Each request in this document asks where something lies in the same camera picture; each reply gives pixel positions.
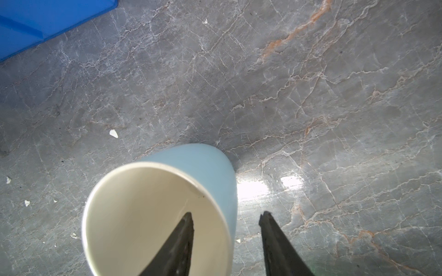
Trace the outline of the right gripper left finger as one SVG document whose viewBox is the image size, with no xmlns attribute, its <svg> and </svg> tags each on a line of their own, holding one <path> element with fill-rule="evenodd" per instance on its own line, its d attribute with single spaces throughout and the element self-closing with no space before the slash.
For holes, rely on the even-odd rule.
<svg viewBox="0 0 442 276">
<path fill-rule="evenodd" d="M 187 212 L 140 276 L 188 276 L 194 239 L 193 218 Z"/>
</svg>

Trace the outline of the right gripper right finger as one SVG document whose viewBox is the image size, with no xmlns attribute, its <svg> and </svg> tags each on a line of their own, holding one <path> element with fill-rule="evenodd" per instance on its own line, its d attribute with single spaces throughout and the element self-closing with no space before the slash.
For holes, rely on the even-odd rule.
<svg viewBox="0 0 442 276">
<path fill-rule="evenodd" d="M 259 226 L 267 276 L 314 276 L 270 212 L 260 216 Z"/>
</svg>

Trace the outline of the light blue mug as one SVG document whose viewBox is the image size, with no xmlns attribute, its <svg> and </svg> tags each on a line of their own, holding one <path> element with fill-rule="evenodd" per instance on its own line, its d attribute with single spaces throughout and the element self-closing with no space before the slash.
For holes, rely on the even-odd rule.
<svg viewBox="0 0 442 276">
<path fill-rule="evenodd" d="M 165 149 L 112 170 L 93 188 L 82 218 L 87 263 L 95 276 L 138 276 L 187 216 L 190 275 L 228 276 L 237 209 L 235 171 L 221 150 Z"/>
</svg>

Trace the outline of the blue plastic bin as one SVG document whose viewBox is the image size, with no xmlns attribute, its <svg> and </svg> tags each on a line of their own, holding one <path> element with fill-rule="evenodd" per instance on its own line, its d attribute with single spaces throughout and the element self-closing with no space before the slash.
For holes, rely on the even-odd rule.
<svg viewBox="0 0 442 276">
<path fill-rule="evenodd" d="M 1 1 L 1 61 L 118 6 L 118 0 Z"/>
</svg>

